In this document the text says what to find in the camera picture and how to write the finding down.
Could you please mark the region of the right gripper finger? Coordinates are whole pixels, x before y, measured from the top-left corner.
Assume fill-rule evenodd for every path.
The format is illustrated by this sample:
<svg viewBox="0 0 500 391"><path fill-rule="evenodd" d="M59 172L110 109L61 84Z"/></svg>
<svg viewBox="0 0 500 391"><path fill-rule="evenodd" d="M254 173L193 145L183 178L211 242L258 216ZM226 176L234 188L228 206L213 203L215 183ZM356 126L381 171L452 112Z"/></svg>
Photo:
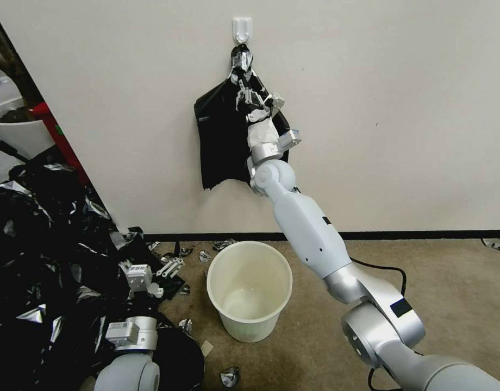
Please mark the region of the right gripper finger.
<svg viewBox="0 0 500 391"><path fill-rule="evenodd" d="M236 94L235 109L241 116L246 117L252 111L252 92L244 75L238 76L237 80L239 90Z"/></svg>
<svg viewBox="0 0 500 391"><path fill-rule="evenodd" d="M271 109L273 99L269 97L270 93L261 83L250 83L250 96L248 107L250 109Z"/></svg>

